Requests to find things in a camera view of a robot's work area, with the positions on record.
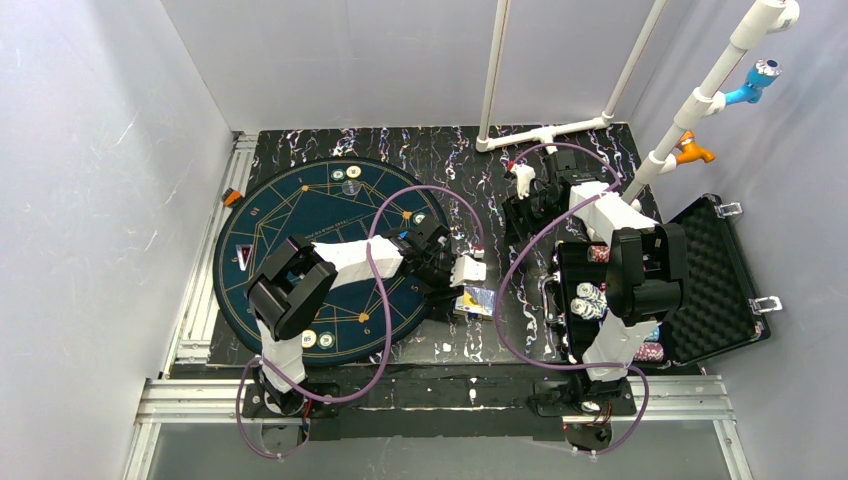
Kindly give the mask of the clear dealer button disc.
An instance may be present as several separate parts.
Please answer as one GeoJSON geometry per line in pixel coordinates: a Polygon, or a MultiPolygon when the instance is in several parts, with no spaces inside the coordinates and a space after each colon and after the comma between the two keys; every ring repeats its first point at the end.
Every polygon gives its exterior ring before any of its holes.
{"type": "Polygon", "coordinates": [[[342,193],[344,195],[347,195],[347,196],[350,196],[350,197],[355,197],[360,192],[361,188],[362,188],[362,183],[358,180],[355,180],[355,179],[345,180],[341,184],[342,193]]]}

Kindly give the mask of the yellow chip mat top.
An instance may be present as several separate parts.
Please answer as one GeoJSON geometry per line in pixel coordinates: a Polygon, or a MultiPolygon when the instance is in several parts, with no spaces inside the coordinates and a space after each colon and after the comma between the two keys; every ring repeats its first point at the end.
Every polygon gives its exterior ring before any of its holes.
{"type": "Polygon", "coordinates": [[[362,169],[359,165],[350,165],[345,170],[346,177],[350,180],[358,179],[362,174],[362,169]]]}

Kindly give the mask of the yellow chip mat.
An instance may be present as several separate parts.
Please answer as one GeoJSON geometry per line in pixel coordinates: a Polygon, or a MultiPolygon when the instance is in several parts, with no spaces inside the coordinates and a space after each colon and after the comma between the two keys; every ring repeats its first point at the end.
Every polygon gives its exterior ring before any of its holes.
{"type": "Polygon", "coordinates": [[[350,180],[358,179],[362,174],[362,169],[359,165],[350,165],[345,170],[346,177],[350,180]]]}
{"type": "Polygon", "coordinates": [[[317,344],[317,334],[314,330],[307,329],[301,334],[301,346],[304,350],[313,348],[317,344]]]}

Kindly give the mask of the green chip mat top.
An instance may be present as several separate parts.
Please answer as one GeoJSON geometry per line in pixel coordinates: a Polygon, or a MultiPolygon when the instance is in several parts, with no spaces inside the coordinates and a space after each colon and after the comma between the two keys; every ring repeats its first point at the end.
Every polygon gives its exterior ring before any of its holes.
{"type": "Polygon", "coordinates": [[[341,182],[345,180],[346,173],[344,170],[336,169],[331,172],[330,178],[335,182],[341,182]]]}

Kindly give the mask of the green chip mat bottom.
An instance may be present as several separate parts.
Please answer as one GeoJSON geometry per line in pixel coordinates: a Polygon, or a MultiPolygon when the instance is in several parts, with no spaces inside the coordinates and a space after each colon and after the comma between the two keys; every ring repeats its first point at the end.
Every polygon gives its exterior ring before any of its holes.
{"type": "Polygon", "coordinates": [[[335,343],[335,336],[330,332],[323,332],[317,338],[317,345],[324,350],[332,348],[335,343]]]}

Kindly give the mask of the yellow chip mat bottom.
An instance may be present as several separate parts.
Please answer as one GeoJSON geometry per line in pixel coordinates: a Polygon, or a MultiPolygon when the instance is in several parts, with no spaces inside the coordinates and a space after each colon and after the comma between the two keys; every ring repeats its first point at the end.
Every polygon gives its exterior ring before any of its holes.
{"type": "Polygon", "coordinates": [[[304,350],[313,348],[317,344],[317,334],[314,330],[307,329],[301,334],[301,346],[304,350]]]}

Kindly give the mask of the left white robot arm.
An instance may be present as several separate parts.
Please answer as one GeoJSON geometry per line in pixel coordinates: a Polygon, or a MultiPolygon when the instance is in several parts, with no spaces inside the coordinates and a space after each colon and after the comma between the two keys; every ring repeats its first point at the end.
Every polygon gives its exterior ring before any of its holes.
{"type": "Polygon", "coordinates": [[[280,394],[306,379],[302,333],[331,290],[398,275],[425,285],[424,302],[449,306],[463,288],[452,284],[457,260],[449,228],[432,217],[367,240],[313,243],[288,237],[247,283],[246,298],[261,336],[263,387],[280,394]]]}

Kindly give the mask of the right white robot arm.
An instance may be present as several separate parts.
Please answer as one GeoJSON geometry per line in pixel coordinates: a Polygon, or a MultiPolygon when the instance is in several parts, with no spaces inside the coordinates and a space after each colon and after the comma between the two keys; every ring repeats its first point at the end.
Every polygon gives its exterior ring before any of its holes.
{"type": "Polygon", "coordinates": [[[618,381],[645,337],[688,302],[685,232],[625,202],[617,191],[621,179],[607,162],[592,168],[575,158],[578,146],[555,143],[552,148],[543,158],[544,178],[521,157],[509,162],[505,176],[516,191],[502,205],[505,241],[524,243],[522,251],[528,253],[558,224],[575,217],[609,247],[609,312],[583,360],[590,381],[618,381]]]}

